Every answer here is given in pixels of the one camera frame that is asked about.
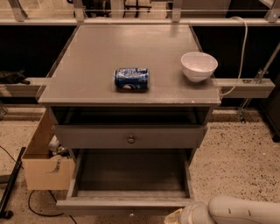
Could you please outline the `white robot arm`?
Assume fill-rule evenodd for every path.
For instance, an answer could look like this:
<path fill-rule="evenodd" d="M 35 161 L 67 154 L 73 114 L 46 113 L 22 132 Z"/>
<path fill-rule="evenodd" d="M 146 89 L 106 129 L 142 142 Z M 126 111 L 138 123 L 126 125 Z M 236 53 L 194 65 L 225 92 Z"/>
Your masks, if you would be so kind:
<path fill-rule="evenodd" d="M 280 224 L 280 204 L 218 195 L 170 213 L 164 224 Z"/>

